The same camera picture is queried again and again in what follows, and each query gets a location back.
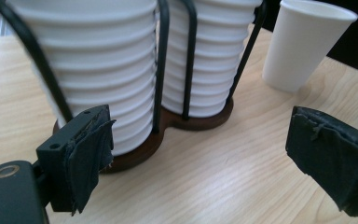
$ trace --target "black wire frame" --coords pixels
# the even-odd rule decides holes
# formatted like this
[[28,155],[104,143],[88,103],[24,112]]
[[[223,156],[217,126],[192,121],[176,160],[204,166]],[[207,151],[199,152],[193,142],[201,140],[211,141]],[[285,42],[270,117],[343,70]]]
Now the black wire frame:
[[15,31],[24,47],[28,50],[48,89],[50,90],[51,96],[57,104],[57,107],[60,109],[63,118],[66,122],[69,122],[69,120],[73,118],[71,109],[65,101],[65,97],[63,96],[62,90],[58,85],[57,79],[48,65],[48,60],[37,43],[34,34],[28,26],[25,25],[24,21],[3,0],[0,0],[0,14],[11,25],[11,28]]
[[[186,61],[186,79],[185,79],[185,92],[184,92],[184,104],[182,111],[182,119],[189,119],[189,108],[190,108],[190,97],[191,97],[191,83],[193,78],[193,66],[194,66],[194,53],[196,47],[196,33],[197,33],[197,9],[194,6],[192,0],[180,0],[187,9],[189,16],[189,29],[188,29],[188,42],[187,42],[187,61]],[[261,27],[264,23],[264,20],[267,16],[267,3],[266,0],[263,0],[260,7],[257,9],[257,17],[255,19],[255,27],[249,37],[248,44],[246,45],[245,51],[242,55],[240,64],[237,68],[237,74],[234,77],[234,82],[230,88],[228,97],[226,99],[226,105],[230,102],[234,91],[236,90],[238,83],[241,79],[243,69],[245,68],[246,63],[248,62],[251,51],[257,40],[257,36],[260,33]]]
[[[167,54],[168,30],[170,24],[170,14],[166,0],[158,0],[158,6],[160,9],[161,20],[158,38],[158,59],[152,129],[153,133],[159,132],[162,85],[164,81],[165,57]],[[72,111],[65,101],[65,97],[63,96],[62,90],[60,89],[57,79],[55,78],[54,73],[48,64],[48,60],[42,49],[40,48],[35,38],[35,35],[28,28],[25,22],[3,0],[0,0],[0,14],[11,25],[12,29],[17,34],[24,47],[28,50],[42,78],[44,79],[51,93],[51,96],[57,104],[57,107],[60,109],[63,118],[66,122],[69,122],[73,118]]]

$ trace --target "black plastic part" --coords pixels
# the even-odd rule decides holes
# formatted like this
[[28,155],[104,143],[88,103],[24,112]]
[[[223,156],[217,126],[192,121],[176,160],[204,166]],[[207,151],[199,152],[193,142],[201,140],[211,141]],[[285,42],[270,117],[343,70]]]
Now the black plastic part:
[[48,60],[45,57],[42,49],[34,37],[32,31],[24,23],[24,21],[6,4],[6,1],[0,0],[0,14],[7,20],[11,28],[16,32],[22,44],[28,50],[29,54],[34,60],[40,75],[44,79],[50,93],[60,109],[63,118],[69,122],[73,118],[71,109],[65,101],[63,93],[57,83],[57,80],[48,65]]
[[168,33],[170,29],[170,11],[166,0],[158,0],[159,6],[159,38],[158,61],[156,71],[156,92],[153,111],[153,133],[159,132],[161,113],[162,87],[164,84],[165,62],[167,56]]
[[48,223],[28,161],[0,165],[0,224]]
[[39,161],[36,161],[33,164],[33,168],[34,178],[36,180],[37,189],[39,191],[39,199],[42,203],[42,206],[46,207],[56,193],[54,182],[52,180],[51,175],[43,173]]
[[358,217],[358,130],[321,111],[295,107],[286,151],[335,201]]
[[36,150],[40,170],[51,177],[54,185],[51,206],[55,212],[84,209],[98,183],[99,171],[113,159],[112,124],[108,105],[93,107],[77,115]]
[[237,69],[237,75],[234,77],[234,82],[229,91],[226,104],[229,103],[232,96],[234,95],[234,91],[237,89],[238,83],[240,82],[242,76],[243,69],[245,68],[246,63],[248,62],[249,56],[251,55],[252,49],[255,45],[255,41],[257,40],[258,33],[260,33],[260,30],[262,28],[262,25],[266,17],[267,17],[267,3],[266,0],[264,0],[261,6],[257,9],[257,18],[255,19],[255,27],[254,30],[252,31],[251,36],[249,37],[249,41],[248,44],[246,45],[245,52],[242,55],[242,59]]

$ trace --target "wood grain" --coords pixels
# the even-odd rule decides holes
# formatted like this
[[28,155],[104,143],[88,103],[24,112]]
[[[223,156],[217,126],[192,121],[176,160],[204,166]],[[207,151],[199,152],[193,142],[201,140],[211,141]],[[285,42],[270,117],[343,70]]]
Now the wood grain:
[[[358,223],[301,173],[284,149],[294,105],[322,110],[358,129],[358,71],[325,58],[297,93],[262,78],[271,33],[262,31],[223,125],[169,128],[139,166],[101,175],[83,214],[51,223]],[[0,38],[0,163],[35,161],[55,118],[14,38]]]

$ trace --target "paper cup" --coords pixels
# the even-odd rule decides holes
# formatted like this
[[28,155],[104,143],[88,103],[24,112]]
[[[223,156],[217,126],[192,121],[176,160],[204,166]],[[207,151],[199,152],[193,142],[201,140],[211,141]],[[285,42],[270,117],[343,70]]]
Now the paper cup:
[[295,92],[357,20],[345,8],[316,1],[283,0],[262,78],[271,87]]
[[35,34],[73,116],[109,105],[113,154],[142,144],[152,128],[157,1],[7,1]]
[[[162,105],[181,114],[186,80],[189,18],[180,1],[169,1],[171,24]],[[207,118],[225,105],[248,25],[261,0],[194,0],[198,12],[189,116]]]

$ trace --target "stack of paper cups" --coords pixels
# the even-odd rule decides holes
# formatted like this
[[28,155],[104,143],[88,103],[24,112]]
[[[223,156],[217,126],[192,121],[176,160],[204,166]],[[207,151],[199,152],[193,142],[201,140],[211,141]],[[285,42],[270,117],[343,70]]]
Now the stack of paper cups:
[[109,105],[113,154],[140,146],[152,129],[157,1],[9,3],[36,35],[74,116]]
[[[261,0],[194,0],[198,31],[194,56],[189,116],[205,118],[219,113],[240,63]],[[180,1],[170,0],[170,34],[162,105],[174,113],[183,111],[186,78],[188,14]]]

